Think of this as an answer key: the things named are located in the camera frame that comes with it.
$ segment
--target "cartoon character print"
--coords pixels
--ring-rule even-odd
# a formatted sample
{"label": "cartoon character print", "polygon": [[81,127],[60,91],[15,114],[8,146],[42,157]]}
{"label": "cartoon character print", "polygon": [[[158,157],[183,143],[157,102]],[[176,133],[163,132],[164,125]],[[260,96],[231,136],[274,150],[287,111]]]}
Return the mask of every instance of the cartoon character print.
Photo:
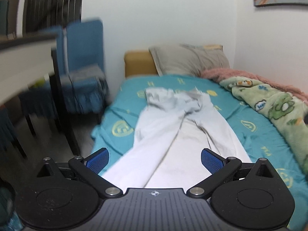
{"label": "cartoon character print", "polygon": [[263,109],[264,106],[265,106],[265,103],[266,103],[266,100],[262,100],[260,102],[257,102],[256,105],[254,106],[255,111],[259,111],[259,110]]}
{"label": "cartoon character print", "polygon": [[244,80],[236,83],[237,86],[242,86],[242,87],[251,87],[252,86],[252,81],[250,80]]}
{"label": "cartoon character print", "polygon": [[291,119],[289,121],[287,121],[287,125],[295,125],[295,126],[298,126],[302,123],[303,119],[302,118],[296,118],[296,119]]}
{"label": "cartoon character print", "polygon": [[265,90],[265,91],[268,91],[267,87],[263,86],[263,85],[259,85],[258,88],[260,90]]}
{"label": "cartoon character print", "polygon": [[284,93],[269,110],[269,119],[278,120],[282,116],[292,112],[294,109],[294,102],[288,93]]}
{"label": "cartoon character print", "polygon": [[231,83],[228,85],[228,89],[231,89],[235,86],[241,86],[241,87],[251,87],[253,84],[252,84],[252,81],[250,80],[243,80],[243,81],[239,81],[239,82],[234,82],[234,83]]}

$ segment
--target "mirror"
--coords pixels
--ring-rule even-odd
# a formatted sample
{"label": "mirror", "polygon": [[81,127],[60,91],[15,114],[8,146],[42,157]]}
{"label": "mirror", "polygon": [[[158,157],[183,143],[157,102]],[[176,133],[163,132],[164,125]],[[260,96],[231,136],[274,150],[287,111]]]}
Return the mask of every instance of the mirror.
{"label": "mirror", "polygon": [[13,187],[0,180],[0,227],[9,223],[14,211],[15,191]]}

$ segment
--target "metal screw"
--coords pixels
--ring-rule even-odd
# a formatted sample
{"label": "metal screw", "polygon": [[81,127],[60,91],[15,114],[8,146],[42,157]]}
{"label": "metal screw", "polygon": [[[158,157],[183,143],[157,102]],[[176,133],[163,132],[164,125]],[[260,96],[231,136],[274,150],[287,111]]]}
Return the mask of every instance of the metal screw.
{"label": "metal screw", "polygon": [[106,194],[108,195],[117,195],[119,194],[121,191],[120,189],[118,189],[117,187],[109,187],[105,190]]}
{"label": "metal screw", "polygon": [[204,193],[204,189],[200,187],[192,187],[189,192],[193,195],[202,195]]}

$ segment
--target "blue gripper pad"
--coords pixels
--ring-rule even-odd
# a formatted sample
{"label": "blue gripper pad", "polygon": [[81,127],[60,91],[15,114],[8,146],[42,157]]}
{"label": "blue gripper pad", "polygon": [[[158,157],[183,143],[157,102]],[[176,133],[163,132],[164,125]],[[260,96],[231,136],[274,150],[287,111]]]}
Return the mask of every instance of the blue gripper pad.
{"label": "blue gripper pad", "polygon": [[88,156],[86,159],[86,167],[91,169],[96,174],[102,171],[104,167],[107,166],[109,162],[109,152],[106,148],[103,150],[98,150],[92,155]]}
{"label": "blue gripper pad", "polygon": [[211,173],[215,173],[224,166],[224,163],[207,152],[205,149],[201,152],[202,165]]}

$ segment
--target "yellow headboard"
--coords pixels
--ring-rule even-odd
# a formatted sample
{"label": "yellow headboard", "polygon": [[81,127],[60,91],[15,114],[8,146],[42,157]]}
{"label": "yellow headboard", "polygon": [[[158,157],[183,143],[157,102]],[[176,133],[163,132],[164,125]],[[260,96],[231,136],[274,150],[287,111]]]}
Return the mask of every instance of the yellow headboard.
{"label": "yellow headboard", "polygon": [[158,75],[148,50],[128,51],[124,55],[125,77],[132,75]]}

